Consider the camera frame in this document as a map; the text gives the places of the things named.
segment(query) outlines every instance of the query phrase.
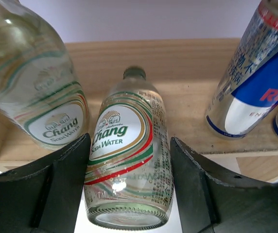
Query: soda water bottle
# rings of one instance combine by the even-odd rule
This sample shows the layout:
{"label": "soda water bottle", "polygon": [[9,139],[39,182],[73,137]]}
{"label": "soda water bottle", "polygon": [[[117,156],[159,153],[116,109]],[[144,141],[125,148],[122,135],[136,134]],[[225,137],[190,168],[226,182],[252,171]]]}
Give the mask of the soda water bottle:
{"label": "soda water bottle", "polygon": [[65,45],[17,0],[0,0],[0,109],[48,149],[87,131],[87,102]]}
{"label": "soda water bottle", "polygon": [[168,221],[173,191],[162,97],[143,69],[129,67],[100,108],[85,178],[88,219],[153,229]]}

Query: green bottle cap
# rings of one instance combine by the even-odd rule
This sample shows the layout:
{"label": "green bottle cap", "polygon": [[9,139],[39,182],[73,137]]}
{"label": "green bottle cap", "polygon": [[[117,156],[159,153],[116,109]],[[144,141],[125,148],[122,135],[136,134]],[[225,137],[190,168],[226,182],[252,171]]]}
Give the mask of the green bottle cap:
{"label": "green bottle cap", "polygon": [[141,76],[145,80],[147,80],[146,74],[144,69],[138,66],[131,66],[128,67],[123,74],[123,79],[126,79],[127,77],[134,77],[134,76]]}

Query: clear glass bottle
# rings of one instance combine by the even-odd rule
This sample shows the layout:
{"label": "clear glass bottle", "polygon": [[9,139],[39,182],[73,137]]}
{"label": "clear glass bottle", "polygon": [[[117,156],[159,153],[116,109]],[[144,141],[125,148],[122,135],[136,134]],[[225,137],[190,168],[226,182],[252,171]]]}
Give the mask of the clear glass bottle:
{"label": "clear glass bottle", "polygon": [[39,145],[87,131],[87,102],[56,31],[17,0],[0,0],[0,109]]}
{"label": "clear glass bottle", "polygon": [[173,190],[162,97],[143,69],[129,67],[100,109],[85,178],[88,219],[112,229],[160,227]]}

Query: bottle label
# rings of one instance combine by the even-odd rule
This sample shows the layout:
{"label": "bottle label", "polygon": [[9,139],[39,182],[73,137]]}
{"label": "bottle label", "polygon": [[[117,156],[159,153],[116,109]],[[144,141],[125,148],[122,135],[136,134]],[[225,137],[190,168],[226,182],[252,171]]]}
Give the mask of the bottle label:
{"label": "bottle label", "polygon": [[83,106],[78,101],[71,101],[32,118],[25,124],[25,130],[44,144],[61,146],[80,135],[83,123]]}
{"label": "bottle label", "polygon": [[[136,95],[112,98],[98,118],[86,184],[102,182],[144,165],[153,157],[152,140],[151,106]],[[105,167],[105,172],[95,175],[99,167]]]}

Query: clear liquid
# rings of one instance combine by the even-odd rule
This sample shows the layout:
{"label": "clear liquid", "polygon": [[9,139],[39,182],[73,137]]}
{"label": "clear liquid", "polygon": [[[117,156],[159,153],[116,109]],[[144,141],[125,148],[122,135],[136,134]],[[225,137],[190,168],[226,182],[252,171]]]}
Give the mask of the clear liquid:
{"label": "clear liquid", "polygon": [[0,110],[48,149],[87,131],[87,103],[62,40],[14,1],[0,1]]}
{"label": "clear liquid", "polygon": [[[91,222],[114,229],[144,230],[162,226],[168,221],[174,189],[165,107],[161,96],[149,82],[138,77],[127,78],[110,91],[108,98],[101,106],[93,149],[96,149],[99,145],[98,141],[95,140],[95,138],[99,138],[97,132],[105,132],[99,131],[99,128],[97,128],[102,126],[99,121],[101,121],[104,113],[111,111],[110,106],[112,104],[127,103],[139,108],[134,102],[127,100],[127,98],[132,98],[133,93],[144,98],[145,101],[143,102],[147,103],[146,106],[150,105],[153,119],[151,122],[153,156],[148,162],[146,161],[150,155],[138,160],[137,163],[128,163],[124,167],[114,167],[118,164],[117,160],[120,156],[128,158],[132,153],[135,153],[135,151],[127,151],[122,155],[105,160],[100,165],[88,166],[85,198],[88,219]],[[140,130],[136,129],[137,124],[133,120],[135,116],[131,113],[126,115],[122,114],[117,107],[112,109],[120,113],[120,121],[117,123],[123,124],[123,126],[127,125],[129,129],[134,131],[130,136],[125,136],[130,138]],[[94,153],[97,152],[99,152],[99,155],[103,155],[109,151],[106,148],[99,148]],[[143,164],[136,169],[129,170],[132,166],[140,165],[140,163]],[[104,177],[107,177],[104,181],[89,183]]]}

